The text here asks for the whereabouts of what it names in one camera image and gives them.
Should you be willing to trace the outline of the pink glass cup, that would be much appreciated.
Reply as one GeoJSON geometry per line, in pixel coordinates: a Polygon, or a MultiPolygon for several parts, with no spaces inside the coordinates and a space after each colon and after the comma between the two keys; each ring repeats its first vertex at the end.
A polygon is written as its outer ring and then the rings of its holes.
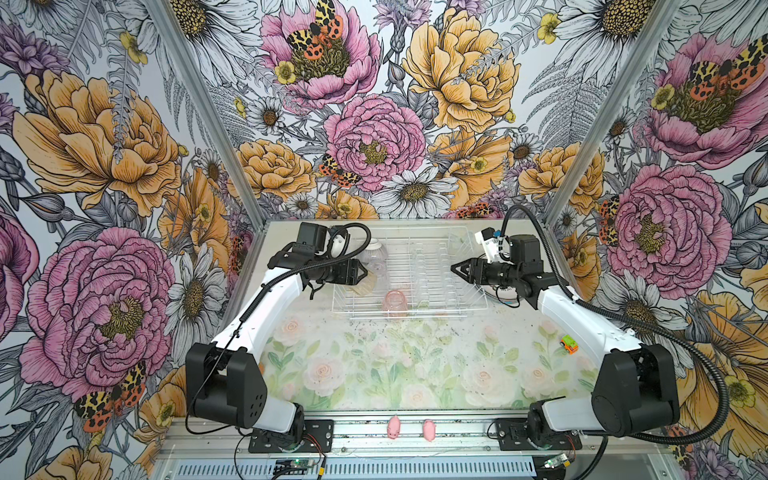
{"type": "Polygon", "coordinates": [[[400,290],[388,291],[382,302],[382,311],[389,318],[406,318],[409,312],[407,296],[400,290]]]}

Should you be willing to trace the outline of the yellow glass cup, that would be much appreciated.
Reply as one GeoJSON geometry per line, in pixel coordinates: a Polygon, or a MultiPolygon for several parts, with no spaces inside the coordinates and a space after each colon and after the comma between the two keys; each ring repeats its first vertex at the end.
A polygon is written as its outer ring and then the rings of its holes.
{"type": "Polygon", "coordinates": [[[371,270],[367,270],[365,276],[356,285],[351,286],[351,291],[358,297],[364,297],[372,294],[376,285],[376,274],[371,270]]]}

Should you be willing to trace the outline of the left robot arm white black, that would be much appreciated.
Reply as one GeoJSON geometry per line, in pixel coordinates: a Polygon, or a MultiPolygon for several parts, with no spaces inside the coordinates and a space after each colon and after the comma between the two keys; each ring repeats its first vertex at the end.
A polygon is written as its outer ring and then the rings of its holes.
{"type": "Polygon", "coordinates": [[[208,343],[195,343],[185,358],[187,417],[266,436],[295,448],[306,435],[303,408],[272,396],[259,368],[269,338],[288,307],[306,289],[355,286],[369,275],[359,255],[373,239],[368,226],[332,227],[303,222],[294,241],[268,261],[259,289],[235,319],[208,343]]]}

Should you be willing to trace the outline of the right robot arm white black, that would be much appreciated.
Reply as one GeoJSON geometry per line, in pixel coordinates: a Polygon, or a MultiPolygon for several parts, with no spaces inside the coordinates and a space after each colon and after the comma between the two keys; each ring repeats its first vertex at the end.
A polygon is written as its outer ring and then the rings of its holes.
{"type": "Polygon", "coordinates": [[[568,432],[626,437],[678,422],[679,402],[673,356],[662,345],[645,344],[606,316],[580,305],[575,290],[547,272],[539,239],[505,237],[485,228],[475,235],[481,257],[452,265],[452,272],[476,286],[511,288],[570,335],[579,352],[598,368],[591,393],[533,403],[526,437],[544,447],[568,432]]]}

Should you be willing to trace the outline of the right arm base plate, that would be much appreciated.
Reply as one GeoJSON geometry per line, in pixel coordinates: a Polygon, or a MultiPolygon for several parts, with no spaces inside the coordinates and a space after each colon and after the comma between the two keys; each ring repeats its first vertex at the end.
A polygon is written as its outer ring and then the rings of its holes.
{"type": "Polygon", "coordinates": [[[489,430],[501,451],[543,451],[582,449],[582,442],[575,432],[551,431],[540,425],[531,426],[523,418],[497,418],[489,430]]]}

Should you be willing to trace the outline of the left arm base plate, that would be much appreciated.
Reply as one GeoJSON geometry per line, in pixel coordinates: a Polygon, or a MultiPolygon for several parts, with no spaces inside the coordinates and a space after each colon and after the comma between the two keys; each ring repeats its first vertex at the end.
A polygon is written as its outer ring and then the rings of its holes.
{"type": "Polygon", "coordinates": [[[335,422],[309,419],[301,427],[287,433],[256,429],[250,437],[248,452],[252,454],[330,453],[335,422]]]}

